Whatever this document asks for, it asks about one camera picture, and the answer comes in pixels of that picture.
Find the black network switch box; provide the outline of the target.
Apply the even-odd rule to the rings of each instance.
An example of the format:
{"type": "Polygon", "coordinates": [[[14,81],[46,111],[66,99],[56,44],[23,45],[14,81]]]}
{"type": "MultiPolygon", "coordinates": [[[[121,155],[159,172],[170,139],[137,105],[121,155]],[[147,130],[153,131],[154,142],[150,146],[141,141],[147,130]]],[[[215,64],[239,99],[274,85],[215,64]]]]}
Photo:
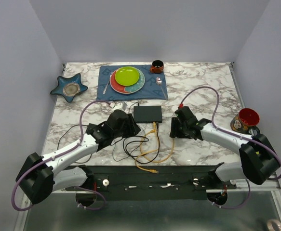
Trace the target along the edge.
{"type": "Polygon", "coordinates": [[[133,114],[136,123],[162,123],[161,106],[134,106],[133,114]]]}

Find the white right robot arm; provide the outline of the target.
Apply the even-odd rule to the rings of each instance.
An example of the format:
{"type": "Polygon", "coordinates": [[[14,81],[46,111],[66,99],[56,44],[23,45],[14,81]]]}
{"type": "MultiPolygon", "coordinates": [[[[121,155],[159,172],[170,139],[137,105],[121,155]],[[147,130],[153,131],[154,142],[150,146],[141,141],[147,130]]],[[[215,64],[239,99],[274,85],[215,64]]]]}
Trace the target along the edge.
{"type": "Polygon", "coordinates": [[[170,137],[213,142],[240,156],[239,162],[220,163],[210,170],[208,184],[215,189],[226,181],[241,179],[261,185],[281,166],[266,136],[240,135],[215,127],[211,120],[198,120],[187,106],[176,110],[170,137]]]}

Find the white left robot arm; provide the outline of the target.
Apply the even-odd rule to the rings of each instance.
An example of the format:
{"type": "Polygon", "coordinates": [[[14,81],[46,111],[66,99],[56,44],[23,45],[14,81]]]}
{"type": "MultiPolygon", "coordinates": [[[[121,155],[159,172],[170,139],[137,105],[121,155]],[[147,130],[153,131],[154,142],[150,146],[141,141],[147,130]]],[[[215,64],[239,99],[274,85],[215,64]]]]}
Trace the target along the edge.
{"type": "Polygon", "coordinates": [[[114,139],[136,136],[140,130],[132,114],[115,110],[106,121],[89,124],[72,144],[43,156],[30,154],[16,177],[16,185],[36,205],[54,191],[55,177],[68,166],[110,146],[114,139]]]}

